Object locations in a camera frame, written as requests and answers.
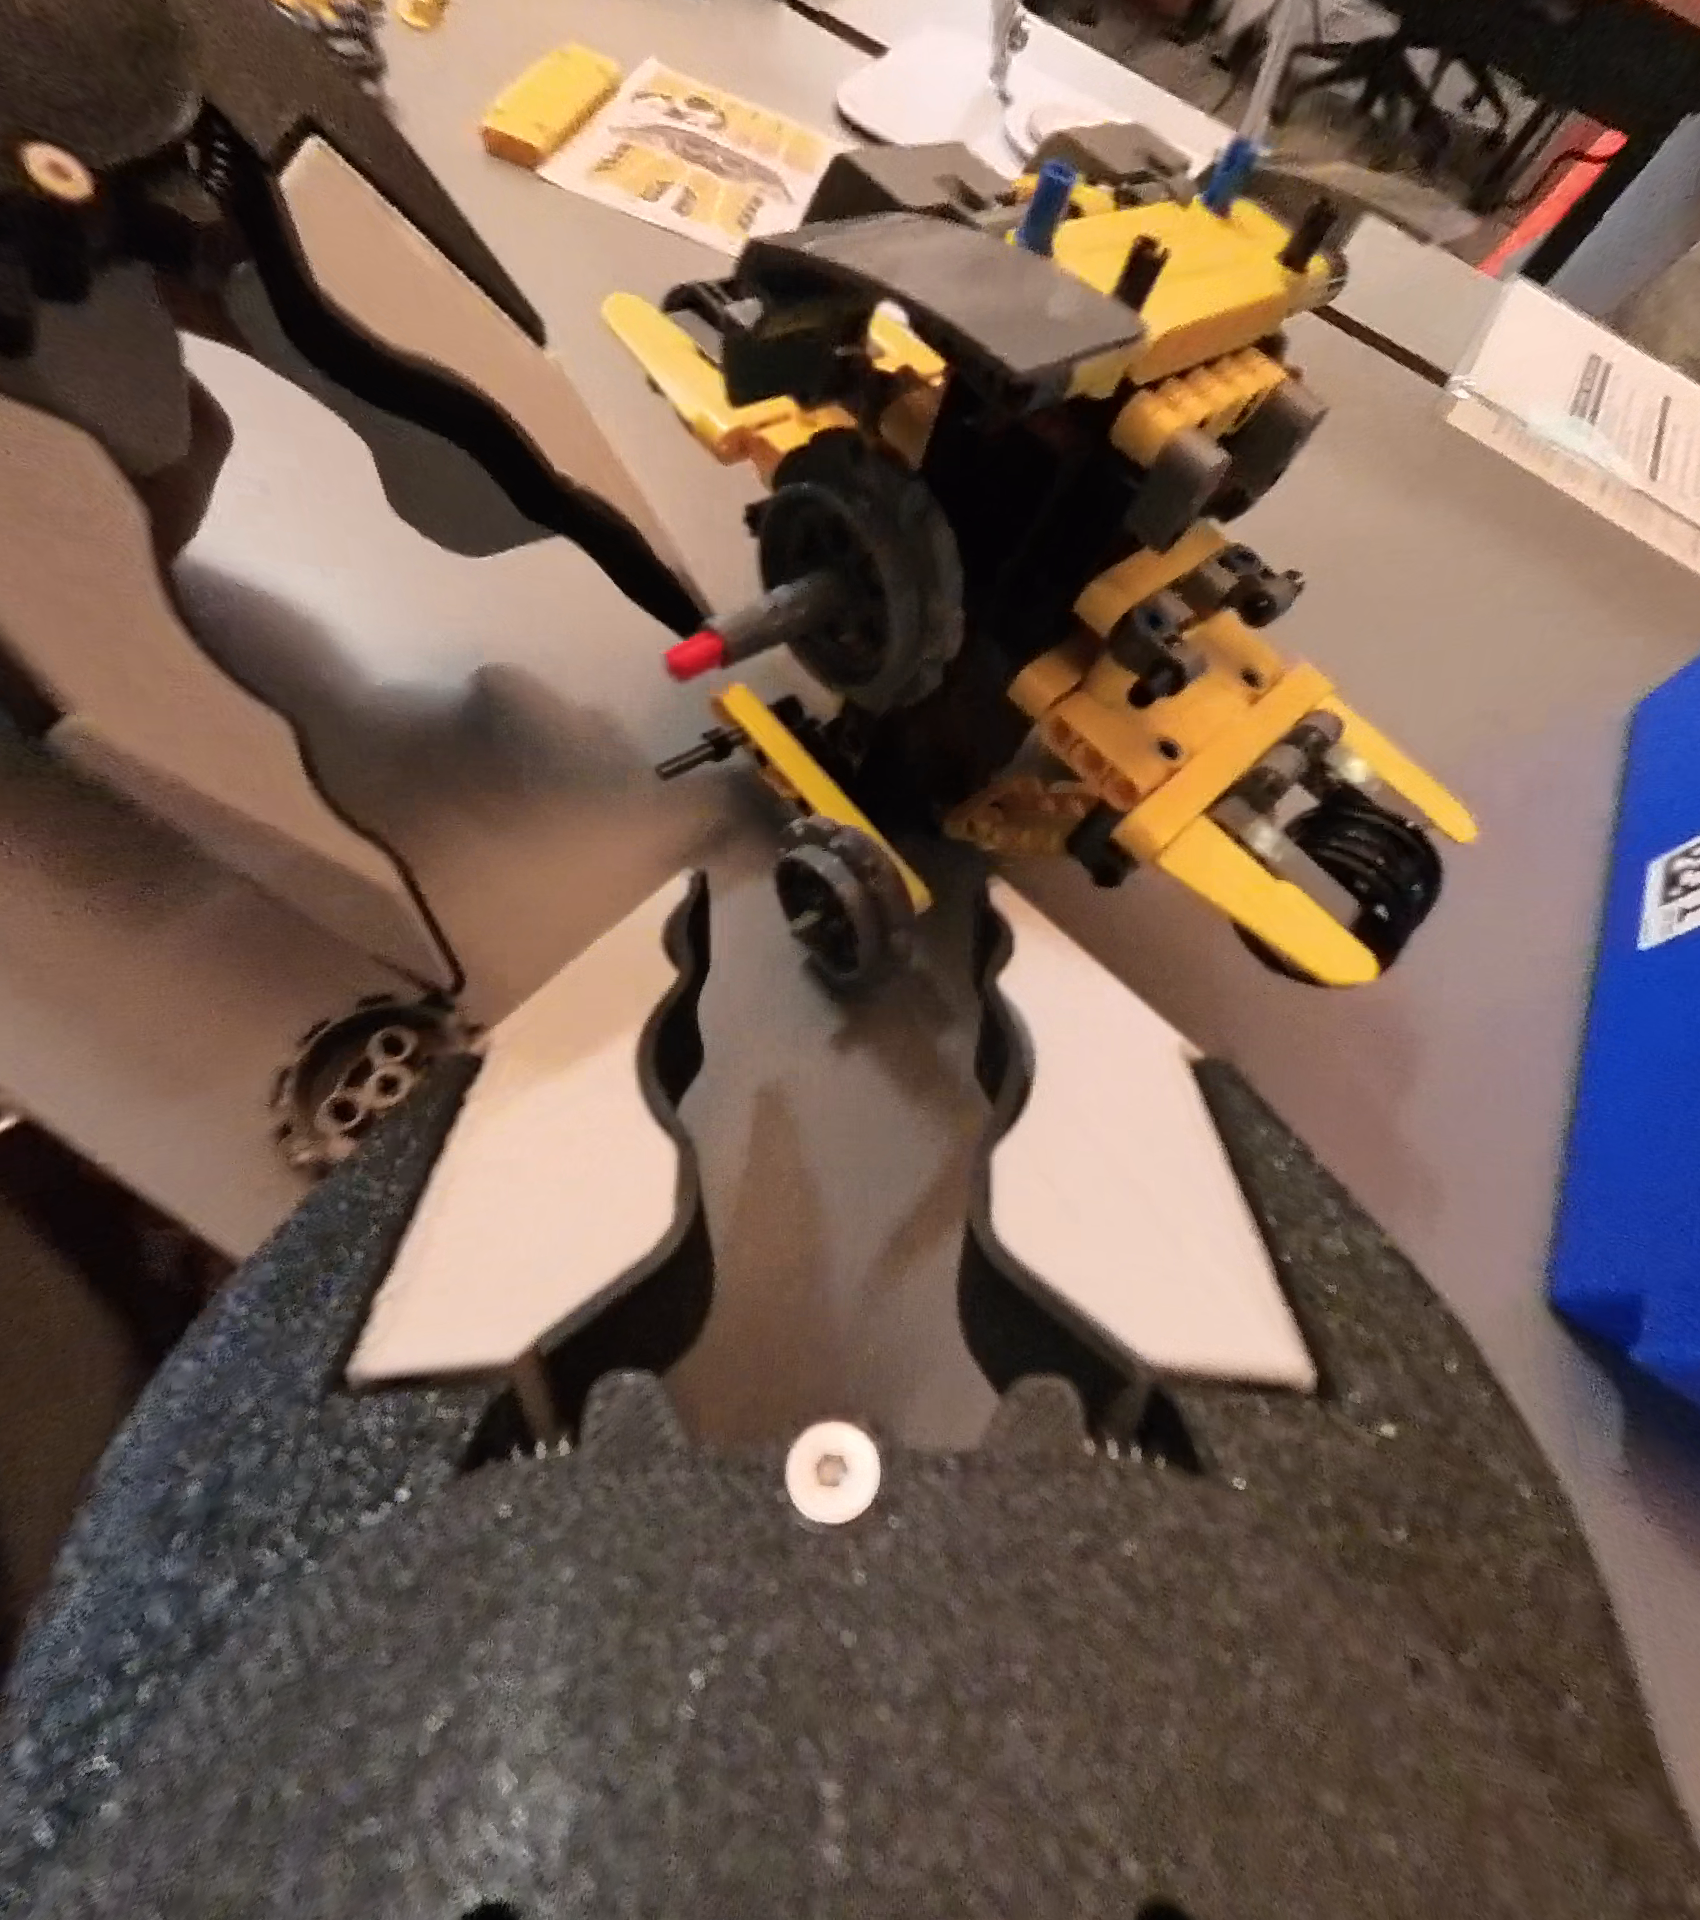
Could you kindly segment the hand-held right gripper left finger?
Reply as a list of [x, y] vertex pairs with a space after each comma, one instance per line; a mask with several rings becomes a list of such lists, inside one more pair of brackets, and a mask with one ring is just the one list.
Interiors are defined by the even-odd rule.
[[665, 1375], [692, 1348], [713, 1237], [683, 1104], [709, 960], [707, 875], [683, 869], [494, 1027], [348, 1392], [500, 1392], [555, 1448], [599, 1381]]

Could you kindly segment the grey toy gear wheel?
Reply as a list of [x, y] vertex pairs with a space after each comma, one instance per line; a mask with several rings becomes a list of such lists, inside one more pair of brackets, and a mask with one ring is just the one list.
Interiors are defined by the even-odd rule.
[[875, 831], [799, 814], [769, 882], [788, 939], [834, 994], [862, 994], [910, 958], [916, 906]]
[[267, 1137], [282, 1163], [319, 1181], [396, 1112], [441, 1059], [477, 1054], [484, 1027], [444, 996], [361, 996], [311, 1024], [267, 1090]]

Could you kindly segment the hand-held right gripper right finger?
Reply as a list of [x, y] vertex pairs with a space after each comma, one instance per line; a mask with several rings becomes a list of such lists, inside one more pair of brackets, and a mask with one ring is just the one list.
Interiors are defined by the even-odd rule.
[[1064, 1381], [1097, 1444], [1146, 1455], [1183, 1447], [1182, 1388], [1312, 1396], [1198, 1046], [1005, 882], [975, 901], [972, 979], [957, 1312], [980, 1377]]

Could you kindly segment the pile of toy brick parts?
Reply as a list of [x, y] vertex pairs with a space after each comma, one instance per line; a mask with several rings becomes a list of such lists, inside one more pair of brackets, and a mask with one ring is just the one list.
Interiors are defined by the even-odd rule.
[[278, 14], [315, 36], [367, 90], [385, 77], [381, 33], [388, 22], [431, 33], [450, 4], [273, 4]]

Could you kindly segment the white stand base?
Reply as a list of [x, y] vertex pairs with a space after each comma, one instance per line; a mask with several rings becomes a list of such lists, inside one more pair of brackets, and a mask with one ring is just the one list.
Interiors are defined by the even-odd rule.
[[838, 84], [836, 116], [869, 142], [964, 145], [997, 174], [1023, 174], [1052, 134], [1128, 121], [1030, 66], [1028, 36], [1023, 4], [990, 4], [980, 36], [919, 30]]

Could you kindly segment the yellow flat toy brick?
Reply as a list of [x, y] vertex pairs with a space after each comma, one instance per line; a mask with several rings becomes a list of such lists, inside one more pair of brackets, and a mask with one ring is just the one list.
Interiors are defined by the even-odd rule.
[[487, 156], [536, 171], [602, 110], [622, 85], [622, 63], [568, 41], [531, 60], [484, 110]]

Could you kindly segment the yellow toy brick vehicle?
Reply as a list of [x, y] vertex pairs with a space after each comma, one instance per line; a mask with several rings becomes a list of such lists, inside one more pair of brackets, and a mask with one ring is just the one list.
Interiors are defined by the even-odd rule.
[[695, 446], [754, 469], [760, 592], [677, 639], [788, 824], [1158, 872], [1287, 979], [1387, 974], [1467, 808], [1270, 628], [1302, 576], [1235, 525], [1315, 436], [1286, 330], [1344, 288], [1345, 210], [1138, 123], [1005, 180], [958, 142], [842, 152], [727, 278], [602, 324]]

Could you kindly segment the instruction booklet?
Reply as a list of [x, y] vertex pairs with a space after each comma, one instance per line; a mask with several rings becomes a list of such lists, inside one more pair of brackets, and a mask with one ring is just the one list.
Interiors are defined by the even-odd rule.
[[724, 259], [803, 215], [847, 141], [647, 59], [536, 177]]

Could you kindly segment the clear sign holder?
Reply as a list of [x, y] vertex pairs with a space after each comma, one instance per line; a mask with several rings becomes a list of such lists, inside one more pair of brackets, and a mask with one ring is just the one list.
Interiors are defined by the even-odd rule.
[[1448, 382], [1448, 424], [1700, 576], [1700, 385], [1529, 282]]

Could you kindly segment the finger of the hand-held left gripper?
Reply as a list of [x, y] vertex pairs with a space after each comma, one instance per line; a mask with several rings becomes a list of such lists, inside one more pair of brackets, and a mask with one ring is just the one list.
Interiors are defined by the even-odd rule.
[[317, 134], [273, 166], [230, 132], [226, 217], [288, 348], [315, 374], [458, 447], [524, 522], [572, 543], [665, 632], [705, 622], [692, 569], [533, 314], [483, 288]]
[[341, 948], [461, 996], [462, 969], [406, 861], [333, 805], [292, 721], [188, 632], [110, 454], [4, 396], [0, 708]]

